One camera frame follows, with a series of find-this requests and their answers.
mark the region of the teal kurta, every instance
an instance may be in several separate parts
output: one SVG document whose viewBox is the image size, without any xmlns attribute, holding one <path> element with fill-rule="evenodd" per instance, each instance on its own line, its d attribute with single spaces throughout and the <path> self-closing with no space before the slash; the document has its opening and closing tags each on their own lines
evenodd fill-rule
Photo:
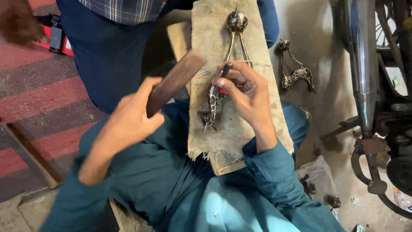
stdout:
<svg viewBox="0 0 412 232">
<path fill-rule="evenodd" d="M 297 150 L 309 123 L 297 106 L 282 101 L 282 108 Z M 345 231 L 321 202 L 309 200 L 280 141 L 256 154 L 252 139 L 243 147 L 247 168 L 222 176 L 208 161 L 190 160 L 188 110 L 186 102 L 165 106 L 165 123 L 116 154 L 94 186 L 83 185 L 77 171 L 106 120 L 90 128 L 41 231 L 96 231 L 111 196 L 157 231 Z"/>
</svg>

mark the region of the plastic bag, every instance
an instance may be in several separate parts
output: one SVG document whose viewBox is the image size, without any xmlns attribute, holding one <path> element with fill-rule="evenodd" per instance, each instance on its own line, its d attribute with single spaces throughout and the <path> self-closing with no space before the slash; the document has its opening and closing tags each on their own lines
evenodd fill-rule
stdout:
<svg viewBox="0 0 412 232">
<path fill-rule="evenodd" d="M 328 195 L 339 197 L 336 191 L 335 182 L 332 179 L 332 172 L 329 165 L 326 163 L 322 155 L 320 155 L 315 161 L 306 163 L 296 170 L 299 180 L 309 175 L 306 181 L 315 184 L 315 194 L 311 194 L 313 200 L 318 200 L 324 204 L 327 204 L 325 198 Z M 337 213 L 339 209 L 332 210 L 333 215 L 337 219 Z"/>
</svg>

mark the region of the plaid shirt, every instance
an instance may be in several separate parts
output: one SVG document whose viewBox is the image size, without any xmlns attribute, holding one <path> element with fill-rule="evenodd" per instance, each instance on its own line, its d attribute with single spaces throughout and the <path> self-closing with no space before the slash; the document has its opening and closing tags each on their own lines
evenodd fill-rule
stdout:
<svg viewBox="0 0 412 232">
<path fill-rule="evenodd" d="M 95 13 L 120 24 L 155 21 L 167 0 L 79 0 Z"/>
</svg>

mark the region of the string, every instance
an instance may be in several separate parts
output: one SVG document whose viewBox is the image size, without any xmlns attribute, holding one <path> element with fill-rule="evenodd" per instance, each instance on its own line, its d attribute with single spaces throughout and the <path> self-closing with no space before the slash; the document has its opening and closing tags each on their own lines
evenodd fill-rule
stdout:
<svg viewBox="0 0 412 232">
<path fill-rule="evenodd" d="M 263 65 L 263 66 L 273 67 L 273 65 L 271 65 L 271 64 L 261 63 L 261 62 L 254 61 L 254 60 L 236 60 L 236 61 L 237 61 L 237 62 L 252 62 L 252 63 L 256 63 L 256 64 L 261 64 L 261 65 Z M 216 68 L 217 66 L 218 66 L 218 65 L 215 65 L 215 66 L 212 66 L 212 67 L 210 67 L 210 68 L 208 68 L 208 69 L 206 69 L 206 70 L 203 70 L 203 71 L 201 71 L 200 73 L 197 73 L 196 76 L 197 76 L 197 75 L 200 75 L 200 74 L 202 74 L 202 73 L 205 73 L 205 72 L 207 72 L 207 71 L 209 71 L 209 70 L 211 70 L 211 69 L 214 69 L 214 68 Z"/>
</svg>

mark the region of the striped carpet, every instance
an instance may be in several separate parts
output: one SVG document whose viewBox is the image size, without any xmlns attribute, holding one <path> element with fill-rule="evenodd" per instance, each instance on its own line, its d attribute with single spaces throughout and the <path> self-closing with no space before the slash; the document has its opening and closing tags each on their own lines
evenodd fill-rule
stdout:
<svg viewBox="0 0 412 232">
<path fill-rule="evenodd" d="M 54 0 L 29 0 L 38 15 Z M 83 133 L 106 117 L 87 96 L 74 59 L 37 47 L 0 46 L 0 120 L 12 123 L 62 176 Z M 0 202 L 45 184 L 0 137 Z"/>
</svg>

